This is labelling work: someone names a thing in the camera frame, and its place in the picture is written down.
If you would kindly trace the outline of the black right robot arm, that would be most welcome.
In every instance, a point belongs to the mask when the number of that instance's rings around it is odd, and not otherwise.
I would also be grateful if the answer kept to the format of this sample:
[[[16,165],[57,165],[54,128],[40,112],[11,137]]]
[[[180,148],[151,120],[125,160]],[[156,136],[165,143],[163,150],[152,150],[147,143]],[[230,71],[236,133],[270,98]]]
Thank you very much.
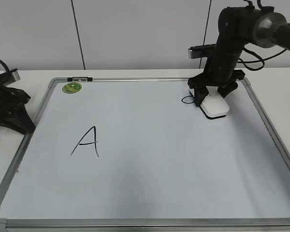
[[[207,58],[203,72],[188,80],[197,106],[209,94],[208,87],[217,87],[222,97],[237,89],[237,81],[243,80],[245,73],[235,67],[246,44],[261,48],[277,45],[290,51],[290,23],[271,6],[255,9],[250,3],[224,8],[218,18],[218,31],[215,44],[188,50],[190,59]]]

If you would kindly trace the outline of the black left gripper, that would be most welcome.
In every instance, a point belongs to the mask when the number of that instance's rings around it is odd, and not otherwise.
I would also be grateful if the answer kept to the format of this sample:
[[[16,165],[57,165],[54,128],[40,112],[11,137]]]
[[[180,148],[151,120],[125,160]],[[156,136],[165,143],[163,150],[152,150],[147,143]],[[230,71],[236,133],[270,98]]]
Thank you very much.
[[[25,104],[31,97],[22,89],[6,87],[6,74],[0,74],[0,126],[20,134],[33,133],[35,124],[29,117]]]

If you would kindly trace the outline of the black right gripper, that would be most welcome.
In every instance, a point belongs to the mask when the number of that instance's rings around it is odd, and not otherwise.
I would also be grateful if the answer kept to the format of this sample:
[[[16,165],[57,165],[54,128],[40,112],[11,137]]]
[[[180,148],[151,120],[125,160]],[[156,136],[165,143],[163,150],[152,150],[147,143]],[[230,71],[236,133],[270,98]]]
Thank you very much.
[[[237,70],[236,63],[241,52],[228,52],[226,54],[213,52],[207,58],[205,68],[201,74],[191,77],[188,86],[194,90],[194,102],[201,106],[208,96],[207,86],[218,87],[217,92],[225,98],[238,88],[237,80],[243,80],[245,73]]]

